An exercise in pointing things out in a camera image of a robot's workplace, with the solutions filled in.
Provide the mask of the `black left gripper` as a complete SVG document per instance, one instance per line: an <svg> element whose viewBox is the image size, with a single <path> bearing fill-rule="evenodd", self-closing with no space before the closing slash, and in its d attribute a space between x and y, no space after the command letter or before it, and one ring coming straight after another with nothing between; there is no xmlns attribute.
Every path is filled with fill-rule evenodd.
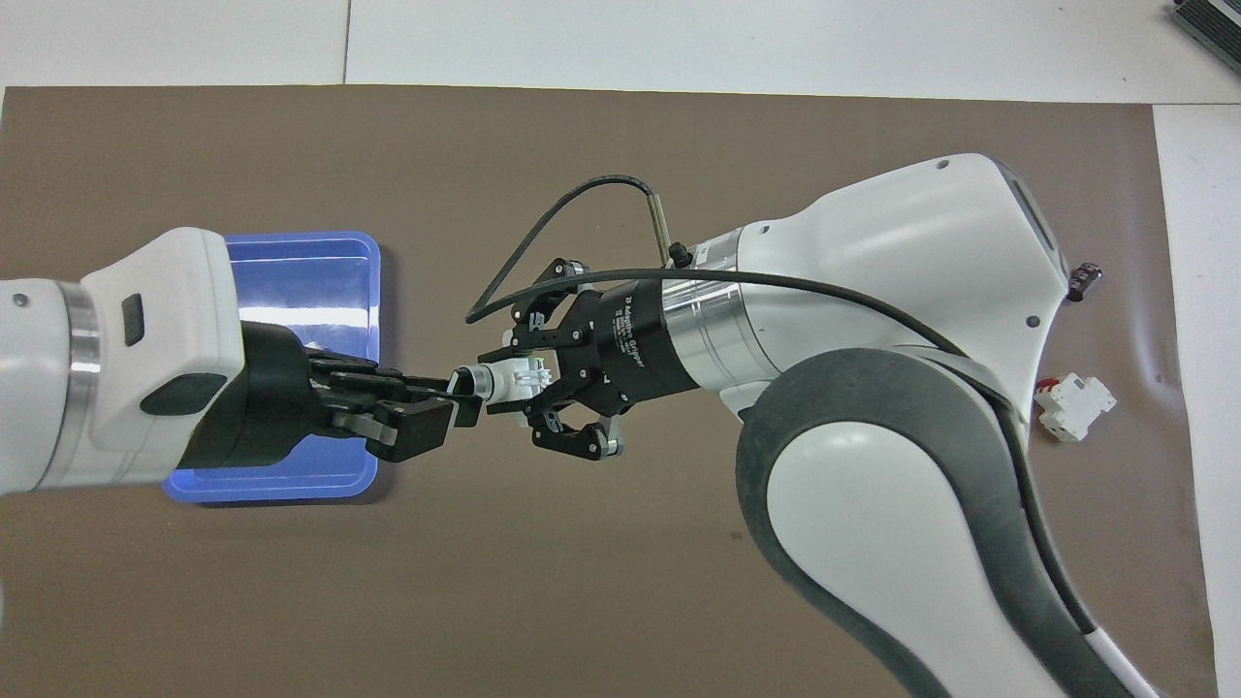
<svg viewBox="0 0 1241 698"><path fill-rule="evenodd" d="M405 462L444 445L450 428L473 428L483 399L447 394L449 379L406 375L352 355L309 355L279 324L242 322L244 366L195 428L180 469L276 465L330 421L335 437L364 438L369 455ZM328 392L412 401L364 400L329 410Z"/></svg>

